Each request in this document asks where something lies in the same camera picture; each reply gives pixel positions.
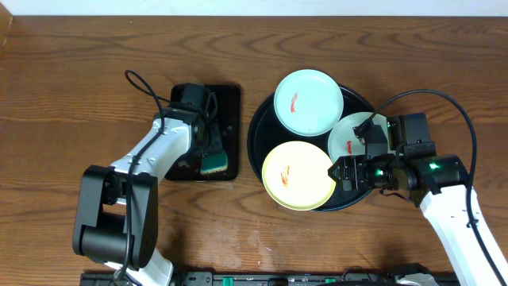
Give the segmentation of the green yellow sponge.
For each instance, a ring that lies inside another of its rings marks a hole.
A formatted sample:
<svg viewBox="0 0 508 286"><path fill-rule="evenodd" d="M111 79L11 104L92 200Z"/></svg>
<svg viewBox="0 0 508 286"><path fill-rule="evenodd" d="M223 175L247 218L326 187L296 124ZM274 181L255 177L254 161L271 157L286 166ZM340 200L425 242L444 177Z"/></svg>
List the green yellow sponge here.
<svg viewBox="0 0 508 286"><path fill-rule="evenodd" d="M229 160L225 150L218 153L207 154L202 158L200 173L209 175L215 172L222 172L228 168Z"/></svg>

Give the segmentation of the light green plate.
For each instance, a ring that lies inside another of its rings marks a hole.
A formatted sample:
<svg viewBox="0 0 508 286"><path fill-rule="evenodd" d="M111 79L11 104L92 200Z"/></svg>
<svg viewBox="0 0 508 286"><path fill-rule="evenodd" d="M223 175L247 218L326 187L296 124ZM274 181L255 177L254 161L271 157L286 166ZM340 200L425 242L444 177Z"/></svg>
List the light green plate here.
<svg viewBox="0 0 508 286"><path fill-rule="evenodd" d="M328 153L333 163L339 157L365 154L365 147L356 138L353 127L360 125L371 116L371 112L359 112L342 118L331 130Z"/></svg>

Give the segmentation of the yellow plate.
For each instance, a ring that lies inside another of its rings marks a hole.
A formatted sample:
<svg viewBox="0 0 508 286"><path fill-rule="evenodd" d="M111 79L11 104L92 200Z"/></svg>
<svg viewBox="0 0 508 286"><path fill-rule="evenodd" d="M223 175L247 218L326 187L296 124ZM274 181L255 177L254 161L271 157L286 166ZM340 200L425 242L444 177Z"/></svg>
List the yellow plate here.
<svg viewBox="0 0 508 286"><path fill-rule="evenodd" d="M316 145L288 141L273 148L263 162L261 177L267 193L279 205L310 211L326 203L336 183L328 175L333 163Z"/></svg>

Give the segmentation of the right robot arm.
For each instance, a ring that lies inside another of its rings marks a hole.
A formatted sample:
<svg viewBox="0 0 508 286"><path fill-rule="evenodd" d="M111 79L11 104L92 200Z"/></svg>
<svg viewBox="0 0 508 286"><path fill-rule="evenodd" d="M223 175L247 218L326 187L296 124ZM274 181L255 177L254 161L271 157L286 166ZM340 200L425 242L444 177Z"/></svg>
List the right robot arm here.
<svg viewBox="0 0 508 286"><path fill-rule="evenodd" d="M340 157L328 170L344 191L408 192L444 246L462 285L505 285L507 260L479 207L472 178L456 155Z"/></svg>

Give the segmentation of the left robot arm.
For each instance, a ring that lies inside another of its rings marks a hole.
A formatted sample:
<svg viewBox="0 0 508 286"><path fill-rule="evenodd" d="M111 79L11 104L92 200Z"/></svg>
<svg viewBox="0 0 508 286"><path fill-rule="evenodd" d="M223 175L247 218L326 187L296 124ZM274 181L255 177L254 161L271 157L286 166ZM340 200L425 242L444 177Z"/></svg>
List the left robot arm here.
<svg viewBox="0 0 508 286"><path fill-rule="evenodd" d="M158 187L178 160L220 138L215 112L162 109L121 159L84 171L74 252L112 268L115 284L169 285L174 266L156 248Z"/></svg>

